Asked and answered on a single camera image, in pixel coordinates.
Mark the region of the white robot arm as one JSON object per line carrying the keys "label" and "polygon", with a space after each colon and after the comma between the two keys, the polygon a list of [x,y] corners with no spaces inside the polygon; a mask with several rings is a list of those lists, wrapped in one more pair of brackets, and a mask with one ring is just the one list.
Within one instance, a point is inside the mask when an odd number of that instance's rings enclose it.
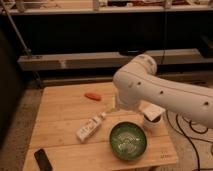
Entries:
{"label": "white robot arm", "polygon": [[162,79],[156,71],[146,54],[121,67],[113,76],[117,104],[132,110],[145,100],[213,129],[213,89]]}

